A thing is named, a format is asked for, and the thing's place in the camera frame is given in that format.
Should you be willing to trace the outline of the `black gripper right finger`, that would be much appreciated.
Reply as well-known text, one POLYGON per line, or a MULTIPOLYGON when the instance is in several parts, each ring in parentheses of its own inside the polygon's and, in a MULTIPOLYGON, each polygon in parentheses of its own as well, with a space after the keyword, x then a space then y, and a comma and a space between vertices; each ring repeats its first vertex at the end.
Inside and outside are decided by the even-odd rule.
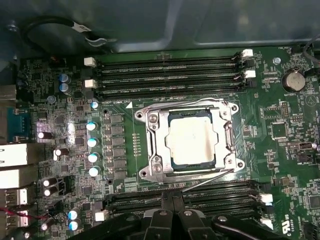
POLYGON ((218 214, 211 220, 202 212, 186 209, 181 191, 174 192, 174 213, 191 240, 286 240, 287 237, 232 215, 218 214))

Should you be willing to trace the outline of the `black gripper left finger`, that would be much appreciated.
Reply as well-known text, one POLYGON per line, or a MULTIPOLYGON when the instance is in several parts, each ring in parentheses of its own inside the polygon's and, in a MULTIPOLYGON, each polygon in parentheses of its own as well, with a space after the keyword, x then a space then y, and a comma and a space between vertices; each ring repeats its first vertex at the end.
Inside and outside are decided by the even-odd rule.
POLYGON ((161 196, 161 208, 149 209, 140 218, 124 213, 85 230, 73 240, 170 240, 174 218, 173 192, 161 196))

